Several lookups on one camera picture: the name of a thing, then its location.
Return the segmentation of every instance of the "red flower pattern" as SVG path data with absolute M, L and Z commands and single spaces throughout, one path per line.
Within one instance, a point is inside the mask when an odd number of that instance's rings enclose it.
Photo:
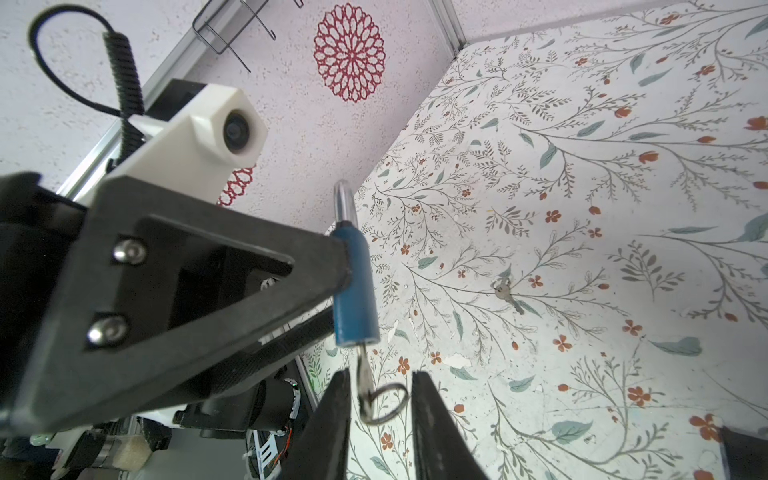
M 317 24 L 317 71 L 334 95 L 345 101 L 368 98 L 382 82 L 384 40 L 360 7 L 336 5 Z
M 222 190 L 216 205 L 229 207 L 234 200 L 245 194 L 245 187 L 253 182 L 253 168 L 235 170 L 227 180 L 227 186 Z

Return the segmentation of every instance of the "wire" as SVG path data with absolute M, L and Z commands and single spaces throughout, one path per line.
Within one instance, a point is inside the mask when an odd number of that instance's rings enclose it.
M 278 461 L 278 460 L 280 460 L 280 458 L 281 458 L 283 455 L 285 455 L 285 452 L 287 452 L 287 451 L 288 451 L 288 447 L 290 447 L 290 440 L 291 440 L 291 437 L 293 437 L 293 429 L 291 429 L 291 430 L 289 430 L 289 431 L 288 431 L 288 440 L 286 441 L 286 446 L 285 446 L 285 448 L 283 449 L 283 451 L 282 451 L 282 452 L 280 452 L 280 454 L 279 454 L 277 457 L 275 457 L 275 458 L 272 460 L 272 462 L 271 462 L 271 465 L 270 465 L 272 468 L 274 468 L 274 467 L 275 467 L 275 465 L 277 465 L 277 461 Z
M 107 31 L 104 33 L 104 46 L 107 49 L 107 56 L 109 57 L 109 64 L 112 70 L 112 76 L 114 77 L 114 83 L 118 89 L 118 101 L 120 103 L 120 110 L 117 108 L 108 107 L 97 103 L 95 101 L 88 100 L 76 91 L 69 88 L 63 81 L 61 81 L 56 74 L 48 67 L 48 64 L 43 59 L 40 47 L 38 45 L 38 36 L 40 35 L 40 29 L 42 26 L 54 18 L 56 15 L 62 13 L 81 13 L 88 15 L 98 20 Z M 87 105 L 100 111 L 101 113 L 113 115 L 119 117 L 122 121 L 122 139 L 121 139 L 121 152 L 120 157 L 117 160 L 112 160 L 108 166 L 108 171 L 119 165 L 123 160 L 133 154 L 142 144 L 144 144 L 144 135 L 137 130 L 133 125 L 128 123 L 128 118 L 131 115 L 143 115 L 144 114 L 144 97 L 141 95 L 141 83 L 139 83 L 139 76 L 136 71 L 136 63 L 134 61 L 133 52 L 131 51 L 131 43 L 128 41 L 128 37 L 116 32 L 112 25 L 107 20 L 93 10 L 83 7 L 81 5 L 57 5 L 41 12 L 32 23 L 29 25 L 28 42 L 32 49 L 32 53 L 35 55 L 35 60 L 38 62 L 40 69 L 43 70 L 45 76 L 48 77 L 57 87 L 59 87 L 65 94 L 79 101 L 83 105 Z

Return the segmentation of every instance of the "floral wallpaper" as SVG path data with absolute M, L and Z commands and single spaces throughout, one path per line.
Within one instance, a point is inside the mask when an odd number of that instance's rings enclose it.
M 489 478 L 723 479 L 722 426 L 768 435 L 766 85 L 757 0 L 465 48 L 357 194 L 376 381 L 429 372 Z M 415 478 L 409 409 L 350 434 Z

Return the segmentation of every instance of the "white wall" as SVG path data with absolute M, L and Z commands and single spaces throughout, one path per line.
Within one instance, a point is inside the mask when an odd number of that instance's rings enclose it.
M 467 41 L 535 31 L 674 3 L 674 0 L 451 0 Z
M 318 232 L 333 221 L 333 185 L 360 185 L 445 73 L 451 55 L 426 2 L 359 0 L 380 27 L 386 53 L 382 83 L 357 103 L 323 84 L 313 58 L 317 24 L 337 0 L 269 3 L 234 42 L 249 74 L 229 52 L 208 54 L 190 80 L 242 88 L 269 135 L 253 183 L 235 210 Z
M 55 0 L 0 2 L 0 174 L 35 170 L 56 188 L 96 145 L 113 117 L 71 100 L 42 73 L 27 46 L 29 22 Z M 77 0 L 100 12 L 131 40 L 139 78 L 146 81 L 189 30 L 202 0 Z M 75 91 L 117 107 L 101 25 L 84 15 L 50 20 L 40 45 L 54 72 Z

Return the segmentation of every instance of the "screw head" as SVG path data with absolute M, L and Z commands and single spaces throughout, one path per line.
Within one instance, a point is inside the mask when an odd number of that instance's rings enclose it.
M 112 257 L 120 263 L 140 265 L 147 259 L 147 247 L 139 240 L 129 238 L 114 246 Z
M 106 316 L 88 329 L 88 342 L 93 346 L 110 346 L 123 341 L 127 335 L 128 321 L 124 316 Z

